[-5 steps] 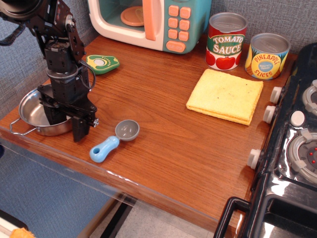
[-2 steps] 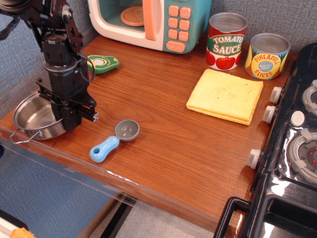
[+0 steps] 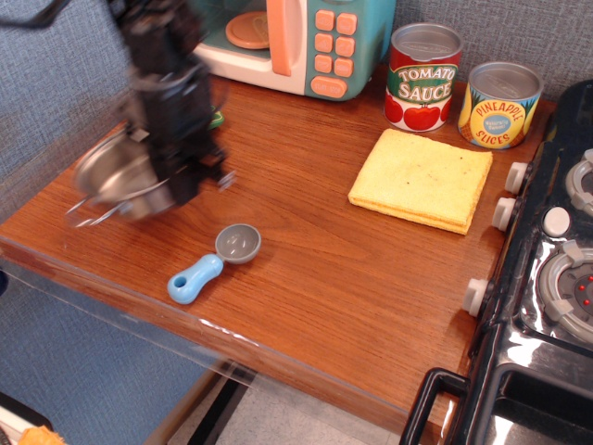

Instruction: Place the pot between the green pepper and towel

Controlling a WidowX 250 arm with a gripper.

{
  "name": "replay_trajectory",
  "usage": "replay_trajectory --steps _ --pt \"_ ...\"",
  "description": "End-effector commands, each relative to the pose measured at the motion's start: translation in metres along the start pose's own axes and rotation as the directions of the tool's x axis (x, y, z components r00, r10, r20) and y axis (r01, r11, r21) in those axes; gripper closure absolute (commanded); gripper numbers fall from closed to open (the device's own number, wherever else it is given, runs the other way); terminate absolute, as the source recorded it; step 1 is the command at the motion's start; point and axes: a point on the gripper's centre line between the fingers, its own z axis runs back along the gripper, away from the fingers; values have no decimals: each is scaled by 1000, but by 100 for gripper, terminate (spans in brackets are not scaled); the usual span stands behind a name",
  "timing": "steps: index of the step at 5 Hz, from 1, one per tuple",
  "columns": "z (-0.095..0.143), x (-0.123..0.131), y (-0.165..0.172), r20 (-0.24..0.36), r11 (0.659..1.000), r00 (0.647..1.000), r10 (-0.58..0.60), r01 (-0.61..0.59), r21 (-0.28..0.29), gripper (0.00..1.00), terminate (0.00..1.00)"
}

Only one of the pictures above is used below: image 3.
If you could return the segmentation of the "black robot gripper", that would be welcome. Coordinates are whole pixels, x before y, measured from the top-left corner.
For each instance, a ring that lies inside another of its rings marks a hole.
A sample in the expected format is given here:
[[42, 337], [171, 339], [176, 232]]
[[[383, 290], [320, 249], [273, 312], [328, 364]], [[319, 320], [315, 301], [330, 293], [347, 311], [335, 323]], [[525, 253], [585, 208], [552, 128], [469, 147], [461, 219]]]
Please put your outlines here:
[[221, 109], [226, 94], [212, 99], [209, 69], [205, 64], [187, 64], [168, 74], [129, 70], [135, 103], [128, 116], [133, 126], [147, 132], [148, 153], [160, 181], [168, 181], [177, 206], [199, 193], [209, 178], [225, 189], [234, 172], [224, 166], [227, 153], [208, 128], [212, 108]]

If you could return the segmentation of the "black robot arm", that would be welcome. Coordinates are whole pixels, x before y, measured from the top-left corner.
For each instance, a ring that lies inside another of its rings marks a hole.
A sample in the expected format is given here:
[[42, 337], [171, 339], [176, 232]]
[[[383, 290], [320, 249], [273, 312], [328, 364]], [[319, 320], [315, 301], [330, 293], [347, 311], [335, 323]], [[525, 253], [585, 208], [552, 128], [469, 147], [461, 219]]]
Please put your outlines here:
[[208, 126], [202, 18], [185, 1], [1, 5], [1, 215], [7, 218], [120, 119], [148, 134], [173, 202], [227, 180]]

